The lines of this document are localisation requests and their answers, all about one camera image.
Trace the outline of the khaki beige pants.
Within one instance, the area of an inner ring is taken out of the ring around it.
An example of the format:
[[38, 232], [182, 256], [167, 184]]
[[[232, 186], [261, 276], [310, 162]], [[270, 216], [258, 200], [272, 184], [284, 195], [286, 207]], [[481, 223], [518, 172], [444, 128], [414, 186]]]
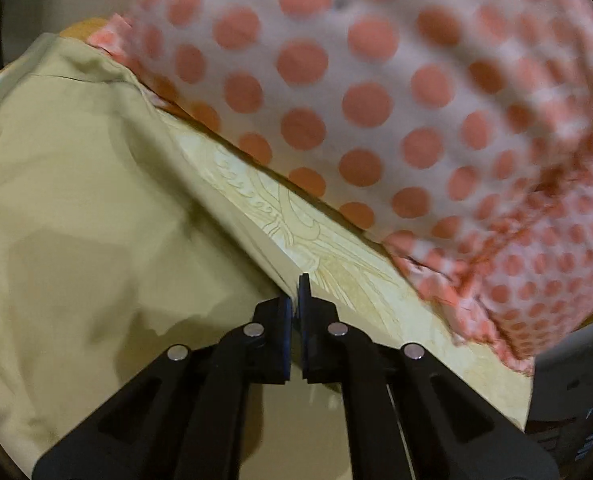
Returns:
[[203, 180], [135, 77], [45, 35], [0, 74], [0, 459], [42, 454], [171, 344], [299, 269]]

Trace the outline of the yellow floral bed sheet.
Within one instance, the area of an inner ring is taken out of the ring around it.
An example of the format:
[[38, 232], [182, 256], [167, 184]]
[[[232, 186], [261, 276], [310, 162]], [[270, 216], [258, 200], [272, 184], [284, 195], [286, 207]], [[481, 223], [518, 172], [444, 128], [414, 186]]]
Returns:
[[419, 299], [380, 248], [208, 131], [168, 113], [160, 116], [200, 181], [255, 224], [264, 242], [274, 244], [298, 272], [310, 274], [319, 295], [353, 310], [368, 324], [367, 332], [387, 344], [420, 342], [517, 426], [525, 426], [531, 378], [505, 367], [483, 344], [454, 344], [440, 309]]

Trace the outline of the left polka dot pillow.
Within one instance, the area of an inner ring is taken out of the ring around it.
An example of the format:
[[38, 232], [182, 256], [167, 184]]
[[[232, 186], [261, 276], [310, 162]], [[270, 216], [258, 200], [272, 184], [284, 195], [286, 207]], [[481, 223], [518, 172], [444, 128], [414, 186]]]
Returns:
[[593, 313], [593, 0], [134, 0], [89, 43], [513, 370]]

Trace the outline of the wooden bed frame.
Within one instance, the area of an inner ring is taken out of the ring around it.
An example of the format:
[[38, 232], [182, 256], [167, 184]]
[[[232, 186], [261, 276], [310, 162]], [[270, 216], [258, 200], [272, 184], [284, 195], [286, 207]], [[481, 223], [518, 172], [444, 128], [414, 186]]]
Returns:
[[106, 18], [86, 18], [84, 21], [74, 23], [63, 29], [59, 32], [59, 36], [86, 41], [90, 35], [106, 26], [106, 23], [108, 23]]

